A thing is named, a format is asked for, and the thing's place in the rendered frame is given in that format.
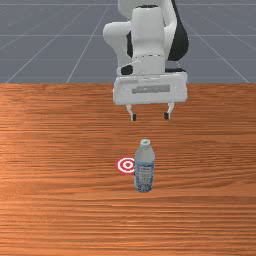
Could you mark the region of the clear plastic bottle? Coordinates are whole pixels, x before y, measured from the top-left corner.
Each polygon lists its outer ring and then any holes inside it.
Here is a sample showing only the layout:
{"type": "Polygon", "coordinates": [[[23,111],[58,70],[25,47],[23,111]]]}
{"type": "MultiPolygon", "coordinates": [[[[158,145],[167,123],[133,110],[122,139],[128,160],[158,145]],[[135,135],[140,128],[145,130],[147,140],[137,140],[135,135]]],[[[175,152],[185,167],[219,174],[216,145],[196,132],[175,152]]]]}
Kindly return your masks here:
{"type": "Polygon", "coordinates": [[[154,182],[155,154],[149,139],[142,139],[134,156],[134,188],[149,192],[154,182]]]}

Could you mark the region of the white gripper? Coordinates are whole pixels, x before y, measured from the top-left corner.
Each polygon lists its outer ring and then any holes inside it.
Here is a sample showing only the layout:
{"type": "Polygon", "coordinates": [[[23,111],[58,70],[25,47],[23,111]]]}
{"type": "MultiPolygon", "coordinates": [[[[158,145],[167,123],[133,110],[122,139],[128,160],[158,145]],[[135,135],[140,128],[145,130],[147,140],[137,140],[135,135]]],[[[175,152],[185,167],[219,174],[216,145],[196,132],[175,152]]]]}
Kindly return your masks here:
{"type": "Polygon", "coordinates": [[[168,103],[164,118],[170,120],[175,102],[187,99],[187,73],[174,72],[157,76],[118,77],[113,88],[113,102],[126,105],[131,121],[136,121],[132,105],[168,103]]]}

